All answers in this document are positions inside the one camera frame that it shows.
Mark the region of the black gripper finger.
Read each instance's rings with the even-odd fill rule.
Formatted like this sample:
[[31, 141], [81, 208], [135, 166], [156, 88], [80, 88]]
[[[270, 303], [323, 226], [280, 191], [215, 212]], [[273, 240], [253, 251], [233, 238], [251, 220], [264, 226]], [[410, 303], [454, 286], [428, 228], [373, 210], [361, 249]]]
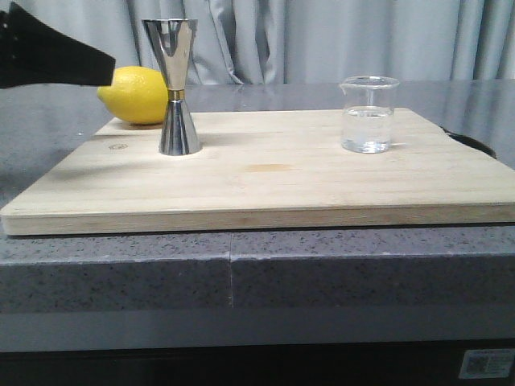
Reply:
[[1, 87], [110, 85], [115, 59], [39, 21], [16, 2], [1, 12]]

